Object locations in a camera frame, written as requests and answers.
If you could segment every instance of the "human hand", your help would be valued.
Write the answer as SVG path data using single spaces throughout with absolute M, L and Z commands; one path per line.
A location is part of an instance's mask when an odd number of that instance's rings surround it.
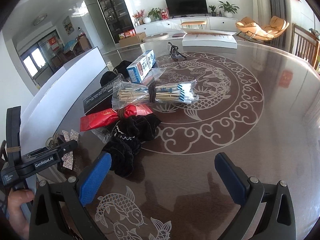
M 29 239 L 29 223 L 23 215 L 20 206 L 33 200 L 35 195 L 31 190 L 11 190 L 8 196 L 9 223 L 13 230 L 24 239 Z

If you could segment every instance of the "round cushion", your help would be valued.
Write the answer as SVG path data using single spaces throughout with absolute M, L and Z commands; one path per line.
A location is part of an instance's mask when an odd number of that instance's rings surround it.
M 169 38 L 168 33 L 161 33 L 161 34 L 155 34 L 152 36 L 148 36 L 142 39 L 143 42 L 150 42 L 150 41 L 162 41 Z

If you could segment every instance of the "beige curtain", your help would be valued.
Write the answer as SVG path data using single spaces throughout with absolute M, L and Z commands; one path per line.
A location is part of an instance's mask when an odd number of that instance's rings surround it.
M 269 24 L 270 19 L 270 0 L 253 0 L 253 20 L 263 26 Z

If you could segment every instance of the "gray curtain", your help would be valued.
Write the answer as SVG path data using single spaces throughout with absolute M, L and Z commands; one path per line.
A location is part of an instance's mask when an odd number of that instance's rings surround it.
M 286 20 L 287 14 L 286 14 L 285 1 L 284 0 L 270 0 L 270 4 L 271 4 L 271 15 L 277 16 L 281 19 Z M 284 32 L 278 38 L 273 39 L 270 42 L 270 45 L 272 47 L 275 47 L 278 49 L 284 49 L 285 37 L 286 37 L 286 32 Z

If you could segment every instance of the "black cabinet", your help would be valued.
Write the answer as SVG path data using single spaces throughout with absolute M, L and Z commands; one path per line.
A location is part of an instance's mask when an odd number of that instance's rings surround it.
M 134 28 L 127 6 L 124 0 L 98 0 L 98 2 L 111 36 L 114 42 L 118 43 L 119 34 Z

